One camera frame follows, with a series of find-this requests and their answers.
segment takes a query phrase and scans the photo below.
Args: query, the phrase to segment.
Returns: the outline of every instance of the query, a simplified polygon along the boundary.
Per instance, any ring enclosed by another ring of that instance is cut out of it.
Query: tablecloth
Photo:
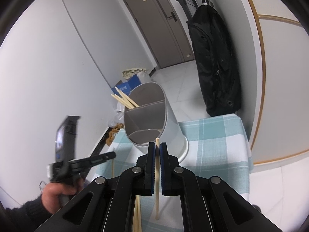
[[[235,114],[179,123],[189,142],[189,152],[180,163],[196,175],[221,177],[246,200],[249,199],[249,172],[253,169],[249,142],[241,119]],[[115,151],[114,173],[135,166],[142,154],[126,137],[124,129],[116,135],[108,151]],[[111,161],[101,164],[94,178],[111,178]],[[160,219],[155,219],[155,196],[141,196],[143,232],[183,231],[180,198],[160,195]]]

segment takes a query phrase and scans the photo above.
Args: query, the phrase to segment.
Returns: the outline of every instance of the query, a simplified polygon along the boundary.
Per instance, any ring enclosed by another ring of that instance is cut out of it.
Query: wooden trim
[[[254,20],[255,20],[255,23],[256,23],[257,32],[258,32],[259,39],[260,39],[261,56],[262,56],[262,96],[261,96],[261,105],[260,105],[259,116],[257,118],[256,129],[255,129],[255,132],[253,134],[253,140],[252,140],[252,144],[251,144],[251,148],[250,148],[252,150],[256,136],[257,136],[257,132],[259,130],[259,126],[260,126],[260,123],[261,123],[262,111],[263,111],[263,106],[264,106],[265,83],[266,83],[266,64],[265,64],[265,49],[264,49],[263,34],[262,34],[262,29],[261,29],[259,17],[258,17],[258,14],[256,12],[253,1],[248,0],[248,2],[249,2],[249,5],[251,7],[251,10],[252,10],[252,13],[253,13],[253,16],[254,16]]]
[[[285,22],[289,24],[293,24],[299,27],[302,27],[301,23],[292,19],[288,19],[285,17],[278,17],[278,16],[271,16],[271,15],[262,15],[258,14],[259,19],[264,19],[264,20],[271,20],[271,21],[278,21],[278,22]]]
[[[300,155],[300,154],[303,154],[303,153],[306,153],[306,152],[309,152],[309,149],[307,149],[305,151],[302,151],[302,152],[299,152],[299,153],[292,154],[292,155],[280,157],[280,158],[277,158],[277,159],[269,159],[269,160],[263,160],[263,161],[259,161],[259,162],[254,162],[253,164],[254,165],[258,165],[258,164],[263,164],[263,163],[268,163],[268,162],[275,162],[275,161],[291,158],[291,157],[294,157],[294,156],[297,156],[297,155]]]

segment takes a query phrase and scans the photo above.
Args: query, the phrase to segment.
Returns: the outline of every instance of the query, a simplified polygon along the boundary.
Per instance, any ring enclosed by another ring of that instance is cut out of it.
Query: door
[[[194,59],[169,0],[124,0],[160,68]]]

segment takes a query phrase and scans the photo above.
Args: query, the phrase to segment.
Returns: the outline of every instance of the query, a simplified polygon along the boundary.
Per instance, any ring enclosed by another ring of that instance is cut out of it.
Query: table
[[[189,152],[180,163],[196,175],[221,177],[243,198],[249,199],[249,172],[253,169],[249,142],[241,119],[235,114],[179,123],[189,142]],[[124,129],[116,135],[108,151],[115,151],[114,173],[135,166],[142,154],[128,140]],[[111,161],[101,164],[94,175],[112,177]],[[155,196],[141,196],[143,232],[183,231],[180,198],[160,195],[160,219],[155,219]]]

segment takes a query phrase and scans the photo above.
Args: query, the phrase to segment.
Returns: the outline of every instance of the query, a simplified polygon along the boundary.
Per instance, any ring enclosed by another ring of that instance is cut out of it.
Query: human hand
[[[43,189],[41,196],[44,208],[51,214],[56,213],[60,209],[60,195],[74,195],[78,193],[82,190],[83,183],[83,179],[78,181],[77,187],[64,183],[48,183]]]

